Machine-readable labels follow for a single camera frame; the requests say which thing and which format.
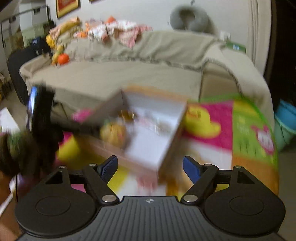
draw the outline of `black chair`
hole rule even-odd
[[[26,83],[20,76],[19,70],[24,63],[28,62],[29,60],[37,56],[38,55],[36,51],[31,46],[29,46],[25,49],[16,50],[9,56],[7,60],[7,67],[13,86],[15,88],[20,102],[24,105],[27,104],[29,100],[29,95]]]

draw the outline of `cardboard box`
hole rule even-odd
[[[121,110],[133,110],[139,117],[145,113],[168,123],[170,133],[157,134],[145,126],[134,124],[130,142],[124,149],[117,148],[91,136],[79,136],[77,141],[86,151],[108,158],[118,157],[118,163],[141,176],[158,180],[158,175],[169,163],[174,146],[182,134],[182,119],[186,112],[187,98],[155,88],[129,87],[120,90],[99,106],[86,123],[99,125],[109,117],[118,116]]]

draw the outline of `metal screw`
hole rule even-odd
[[[114,202],[116,200],[116,196],[108,194],[103,196],[102,199],[104,202]]]
[[[195,202],[195,201],[198,200],[198,197],[195,196],[195,195],[191,195],[191,194],[189,194],[189,195],[184,196],[183,199],[184,199],[184,201],[186,201],[186,202]]]

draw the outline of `ribbed rubber pad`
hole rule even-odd
[[[41,241],[27,234],[19,241]],[[209,224],[200,210],[175,197],[124,197],[115,206],[103,207],[85,229],[50,241],[283,241],[276,234],[257,238],[228,235]]]

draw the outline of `colorful play mat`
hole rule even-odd
[[[192,182],[182,168],[185,155],[200,164],[211,163],[219,169],[241,165],[278,194],[279,178],[274,137],[257,107],[242,97],[189,102],[184,118],[185,130],[171,164],[151,183],[119,166],[108,186],[123,196],[169,196],[180,198]],[[73,136],[60,148],[58,159],[69,168],[102,163],[104,158],[81,150]],[[73,185],[84,191],[83,186]],[[226,188],[219,185],[217,189]]]

